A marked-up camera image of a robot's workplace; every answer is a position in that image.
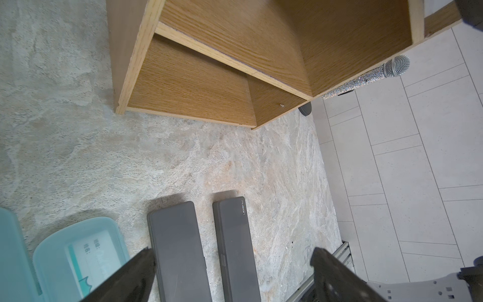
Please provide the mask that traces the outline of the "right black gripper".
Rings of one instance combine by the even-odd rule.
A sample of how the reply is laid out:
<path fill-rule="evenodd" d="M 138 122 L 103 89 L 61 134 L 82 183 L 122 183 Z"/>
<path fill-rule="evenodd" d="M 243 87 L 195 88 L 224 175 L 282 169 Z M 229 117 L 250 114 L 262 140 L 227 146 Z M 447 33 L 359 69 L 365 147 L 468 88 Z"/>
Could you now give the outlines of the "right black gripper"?
<path fill-rule="evenodd" d="M 483 1 L 455 0 L 463 22 L 471 27 L 483 31 Z"/>

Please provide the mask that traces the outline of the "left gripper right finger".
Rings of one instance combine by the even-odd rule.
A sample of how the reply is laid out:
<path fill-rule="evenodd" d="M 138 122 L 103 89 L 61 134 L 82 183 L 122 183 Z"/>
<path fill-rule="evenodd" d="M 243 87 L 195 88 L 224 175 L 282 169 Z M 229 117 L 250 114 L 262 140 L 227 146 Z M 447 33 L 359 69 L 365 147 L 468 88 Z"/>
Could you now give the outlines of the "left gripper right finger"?
<path fill-rule="evenodd" d="M 320 301 L 385 302 L 381 295 L 326 249 L 314 249 L 310 266 L 314 269 L 314 286 Z"/>

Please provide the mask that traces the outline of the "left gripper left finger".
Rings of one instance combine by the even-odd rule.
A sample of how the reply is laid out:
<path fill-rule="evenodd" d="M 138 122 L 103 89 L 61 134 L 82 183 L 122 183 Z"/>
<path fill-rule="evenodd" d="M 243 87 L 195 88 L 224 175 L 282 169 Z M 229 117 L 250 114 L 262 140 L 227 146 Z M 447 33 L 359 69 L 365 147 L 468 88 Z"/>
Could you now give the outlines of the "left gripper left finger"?
<path fill-rule="evenodd" d="M 105 280 L 82 302 L 148 301 L 156 274 L 155 254 L 145 248 Z"/>

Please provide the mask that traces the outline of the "black pencil case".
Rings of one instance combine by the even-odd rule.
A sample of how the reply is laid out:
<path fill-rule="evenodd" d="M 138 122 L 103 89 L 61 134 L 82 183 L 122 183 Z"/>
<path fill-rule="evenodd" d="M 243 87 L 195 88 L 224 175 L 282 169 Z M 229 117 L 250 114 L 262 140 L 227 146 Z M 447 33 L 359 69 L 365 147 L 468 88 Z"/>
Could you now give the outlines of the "black pencil case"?
<path fill-rule="evenodd" d="M 196 210 L 192 201 L 147 215 L 161 301 L 211 301 Z"/>
<path fill-rule="evenodd" d="M 214 202 L 213 215 L 225 301 L 260 301 L 245 198 Z"/>

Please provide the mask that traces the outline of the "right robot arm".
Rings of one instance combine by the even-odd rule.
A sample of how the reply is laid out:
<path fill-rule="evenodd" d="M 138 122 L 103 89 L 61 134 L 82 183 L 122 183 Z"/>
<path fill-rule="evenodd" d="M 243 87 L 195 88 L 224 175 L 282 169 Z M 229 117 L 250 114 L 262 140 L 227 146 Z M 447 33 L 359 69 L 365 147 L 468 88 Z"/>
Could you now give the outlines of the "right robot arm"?
<path fill-rule="evenodd" d="M 463 21 L 482 31 L 482 1 L 451 1 L 424 18 L 424 35 L 413 45 L 422 43 Z M 363 283 L 384 301 L 482 301 L 482 257 L 474 265 L 440 279 L 416 283 Z"/>

